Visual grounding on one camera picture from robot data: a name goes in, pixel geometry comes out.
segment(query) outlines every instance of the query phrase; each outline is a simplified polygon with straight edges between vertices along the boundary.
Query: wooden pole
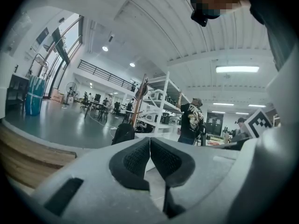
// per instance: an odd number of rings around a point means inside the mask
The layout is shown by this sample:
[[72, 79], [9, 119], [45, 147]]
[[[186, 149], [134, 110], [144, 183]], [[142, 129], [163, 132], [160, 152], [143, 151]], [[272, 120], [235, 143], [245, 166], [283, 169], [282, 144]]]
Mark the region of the wooden pole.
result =
[[134, 111], [134, 114], [133, 114], [133, 117], [132, 117], [132, 126], [133, 127], [135, 127], [135, 120], [136, 120], [136, 115], [138, 113], [140, 100], [142, 100], [142, 98], [143, 98], [142, 91], [143, 91], [143, 86], [144, 86], [144, 83], [145, 83], [145, 79], [146, 79], [146, 74], [144, 74], [143, 81], [142, 81], [142, 83], [140, 85], [140, 88], [139, 88], [139, 95], [138, 95], [138, 98], [137, 98], [137, 104], [135, 106], [135, 111]]

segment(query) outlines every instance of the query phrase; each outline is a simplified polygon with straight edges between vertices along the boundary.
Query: railing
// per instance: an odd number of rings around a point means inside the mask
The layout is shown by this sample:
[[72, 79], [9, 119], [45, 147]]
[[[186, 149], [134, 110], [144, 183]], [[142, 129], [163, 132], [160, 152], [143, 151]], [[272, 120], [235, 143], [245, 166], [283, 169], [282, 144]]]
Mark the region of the railing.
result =
[[132, 88], [132, 84], [130, 82], [125, 81], [124, 79], [119, 78], [118, 76], [115, 76], [115, 75], [111, 74], [110, 72], [105, 71], [99, 67], [96, 67], [95, 65], [92, 65], [86, 61], [81, 60], [79, 66], [78, 66], [78, 69], [84, 70], [90, 74], [93, 74], [102, 79], [110, 81], [116, 85], [119, 85], [123, 88], [128, 89], [129, 91]]

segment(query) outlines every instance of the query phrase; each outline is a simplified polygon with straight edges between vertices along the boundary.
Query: cardboard box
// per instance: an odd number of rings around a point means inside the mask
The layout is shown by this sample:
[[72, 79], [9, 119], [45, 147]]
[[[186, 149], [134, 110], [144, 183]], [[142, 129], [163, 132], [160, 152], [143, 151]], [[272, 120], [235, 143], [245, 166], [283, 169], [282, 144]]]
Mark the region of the cardboard box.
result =
[[59, 103], [62, 103], [64, 99], [64, 95], [60, 94], [58, 89], [53, 89], [51, 100], [58, 101]]

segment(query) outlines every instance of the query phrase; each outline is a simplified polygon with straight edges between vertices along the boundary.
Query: chair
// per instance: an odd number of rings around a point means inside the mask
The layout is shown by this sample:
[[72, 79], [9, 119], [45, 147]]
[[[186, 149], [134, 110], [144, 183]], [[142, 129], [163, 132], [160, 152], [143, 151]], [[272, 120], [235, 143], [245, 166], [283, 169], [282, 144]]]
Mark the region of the chair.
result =
[[83, 108], [83, 109], [88, 108], [89, 103], [86, 98], [81, 103], [83, 104], [83, 106], [80, 106], [80, 108]]

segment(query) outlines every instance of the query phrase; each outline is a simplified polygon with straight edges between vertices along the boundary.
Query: cap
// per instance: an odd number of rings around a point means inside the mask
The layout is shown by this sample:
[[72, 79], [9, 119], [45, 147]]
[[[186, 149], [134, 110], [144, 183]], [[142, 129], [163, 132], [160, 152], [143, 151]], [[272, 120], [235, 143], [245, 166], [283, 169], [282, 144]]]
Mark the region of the cap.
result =
[[244, 118], [239, 118], [238, 121], [237, 121], [237, 124], [239, 123], [244, 123], [246, 120]]
[[203, 105], [201, 98], [193, 98], [193, 100], [197, 100], [201, 105]]

